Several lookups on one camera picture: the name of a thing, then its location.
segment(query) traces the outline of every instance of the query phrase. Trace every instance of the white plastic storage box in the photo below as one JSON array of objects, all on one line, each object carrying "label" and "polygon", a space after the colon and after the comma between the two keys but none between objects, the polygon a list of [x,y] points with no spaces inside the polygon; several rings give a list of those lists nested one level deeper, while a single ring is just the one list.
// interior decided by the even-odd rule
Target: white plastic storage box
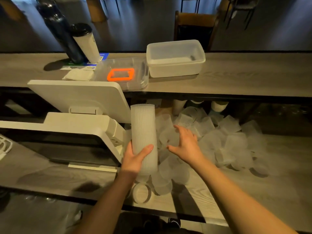
[{"label": "white plastic storage box", "polygon": [[113,81],[122,91],[142,91],[149,82],[149,67],[145,58],[106,59],[97,64],[92,81]]},{"label": "white plastic storage box", "polygon": [[206,61],[198,40],[151,43],[146,59],[153,78],[199,74]]}]

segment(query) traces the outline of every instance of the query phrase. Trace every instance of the person's left hand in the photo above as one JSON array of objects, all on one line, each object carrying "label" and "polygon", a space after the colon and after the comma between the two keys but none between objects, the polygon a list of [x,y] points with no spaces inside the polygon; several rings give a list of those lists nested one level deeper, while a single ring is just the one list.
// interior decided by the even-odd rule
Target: person's left hand
[{"label": "person's left hand", "polygon": [[120,173],[126,174],[126,177],[131,178],[132,182],[134,182],[141,170],[143,159],[150,154],[153,148],[154,145],[149,144],[138,155],[135,155],[132,151],[132,141],[130,141],[124,153]]}]

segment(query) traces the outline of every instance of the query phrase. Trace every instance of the dark blue bottle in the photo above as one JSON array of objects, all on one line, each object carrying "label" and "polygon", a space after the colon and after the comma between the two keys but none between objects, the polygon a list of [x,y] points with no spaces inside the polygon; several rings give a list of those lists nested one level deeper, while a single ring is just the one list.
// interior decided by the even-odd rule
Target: dark blue bottle
[{"label": "dark blue bottle", "polygon": [[39,3],[36,6],[38,12],[43,17],[46,26],[62,46],[68,57],[75,64],[84,62],[85,56],[72,37],[69,30],[69,23],[62,15],[57,5],[53,2]]}]

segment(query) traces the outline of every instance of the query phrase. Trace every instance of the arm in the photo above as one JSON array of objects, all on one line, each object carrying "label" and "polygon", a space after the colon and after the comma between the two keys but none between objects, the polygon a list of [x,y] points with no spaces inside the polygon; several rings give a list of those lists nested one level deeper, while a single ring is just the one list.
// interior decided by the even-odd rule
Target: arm
[{"label": "arm", "polygon": [[205,181],[232,231],[240,234],[297,233],[265,209],[236,184],[229,180],[213,163],[204,157],[197,137],[181,126],[178,147],[168,146],[170,152],[187,162]]},{"label": "arm", "polygon": [[74,234],[111,234],[114,232],[123,201],[131,189],[143,159],[153,150],[153,145],[146,146],[138,155],[132,152],[132,143],[127,150],[113,185],[98,200],[88,216],[82,220]]}]

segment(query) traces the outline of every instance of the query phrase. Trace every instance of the hand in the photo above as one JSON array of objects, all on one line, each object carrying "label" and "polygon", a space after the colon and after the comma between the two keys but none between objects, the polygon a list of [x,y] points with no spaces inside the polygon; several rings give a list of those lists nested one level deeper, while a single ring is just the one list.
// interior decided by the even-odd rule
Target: hand
[{"label": "hand", "polygon": [[197,136],[194,135],[189,129],[182,126],[174,125],[174,127],[178,129],[180,133],[179,146],[174,147],[172,145],[168,145],[167,149],[190,165],[194,161],[203,158],[204,155],[200,151],[197,143]]},{"label": "hand", "polygon": [[141,170],[143,159],[150,154],[153,148],[154,145],[149,144],[138,155],[135,155],[132,151],[132,141],[130,141],[124,153],[120,174],[125,174],[125,177],[129,178],[131,182],[134,182]]}]

